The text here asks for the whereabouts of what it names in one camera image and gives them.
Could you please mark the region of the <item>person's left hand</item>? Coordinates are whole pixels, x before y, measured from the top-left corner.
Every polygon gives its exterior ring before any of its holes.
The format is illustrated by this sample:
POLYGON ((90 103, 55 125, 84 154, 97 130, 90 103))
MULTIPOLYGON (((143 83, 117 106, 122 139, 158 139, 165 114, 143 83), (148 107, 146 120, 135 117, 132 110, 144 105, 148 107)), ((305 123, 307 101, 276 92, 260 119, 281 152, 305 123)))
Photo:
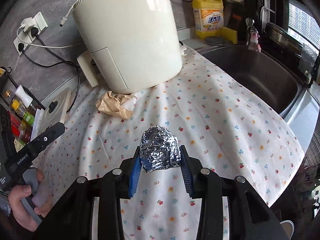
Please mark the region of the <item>person's left hand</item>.
POLYGON ((31 185, 16 185, 9 193, 9 203, 12 214, 20 226, 34 232, 40 222, 40 216, 46 217, 52 207, 52 195, 49 187, 44 180, 44 174, 41 170, 33 168, 36 171, 36 179, 39 184, 39 191, 33 196, 31 185))

